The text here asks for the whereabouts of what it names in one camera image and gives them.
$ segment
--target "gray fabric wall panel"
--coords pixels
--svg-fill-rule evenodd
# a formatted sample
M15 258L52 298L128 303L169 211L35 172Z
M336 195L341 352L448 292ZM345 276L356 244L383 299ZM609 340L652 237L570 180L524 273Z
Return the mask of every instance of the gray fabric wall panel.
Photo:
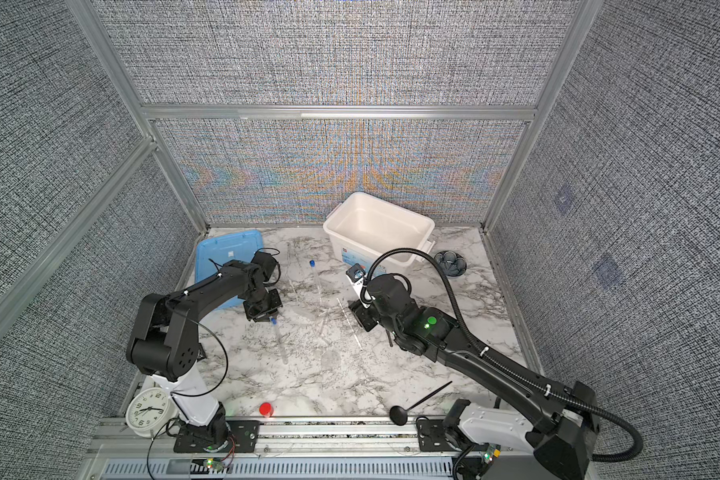
M173 290L195 236L146 159L0 341L0 478L74 477L136 373L125 347L139 302Z
M139 140L63 1L0 2L0 296Z
M323 222L365 191L437 222L479 222L523 122L158 120L212 224Z
M645 436L600 476L720 478L720 1L606 1L493 235L547 373Z
M577 0L94 0L150 103L535 104Z

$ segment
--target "red bottle cap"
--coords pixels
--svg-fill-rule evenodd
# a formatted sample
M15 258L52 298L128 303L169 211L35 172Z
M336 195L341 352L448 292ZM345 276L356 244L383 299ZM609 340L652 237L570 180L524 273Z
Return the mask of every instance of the red bottle cap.
M261 413L265 418L271 417L274 411L275 409L272 408L272 405L269 402L264 402L259 407L259 413Z

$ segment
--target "white alarm clock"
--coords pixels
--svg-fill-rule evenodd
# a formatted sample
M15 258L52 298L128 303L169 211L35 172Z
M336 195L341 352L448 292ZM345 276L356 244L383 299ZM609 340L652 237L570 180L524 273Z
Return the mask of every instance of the white alarm clock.
M178 412L176 404L160 387L139 392L128 405L125 421L138 436L151 438Z

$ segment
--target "black ladle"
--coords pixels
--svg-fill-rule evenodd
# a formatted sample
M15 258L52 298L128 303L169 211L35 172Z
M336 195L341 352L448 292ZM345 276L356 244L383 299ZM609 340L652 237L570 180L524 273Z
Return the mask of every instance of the black ladle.
M433 391L426 397L422 398L415 404L411 405L409 408L402 408L400 405L395 405L393 408L389 409L389 419L392 420L392 423L395 425L400 425L400 426L405 425L406 423L408 423L408 412L409 411L411 411L413 408L416 408L419 405L423 404L424 402L426 402L433 396L437 395L442 389L451 385L451 383L453 383L453 382L451 381L451 382L446 383L439 389Z

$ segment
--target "white marble surface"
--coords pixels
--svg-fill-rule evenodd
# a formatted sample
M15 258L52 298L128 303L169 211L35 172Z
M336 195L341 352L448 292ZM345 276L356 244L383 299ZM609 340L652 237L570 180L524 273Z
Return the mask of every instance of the white marble surface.
M210 235L240 230L211 229ZM348 266L334 258L322 228L259 230L265 246L282 252L276 257L282 266L278 325L288 363L283 362L274 325L249 322L242 305L203 319L230 355L230 370L214 392L227 415L258 415L262 402L270 402L277 416L386 415L393 405L407 408L449 380L453 383L448 388L412 414L445 414L458 398L493 406L494 395L472 379L397 346L390 348L380 326L371 332L360 328L346 307L357 298L344 274ZM433 254L454 250L468 262L467 273L451 279L451 285L470 330L524 365L478 229L436 228L430 239L436 242ZM310 260L316 262L319 294ZM452 312L431 265L415 262L407 276L419 305ZM209 358L198 366L213 386L224 372L224 357L213 338L201 335L201 341Z

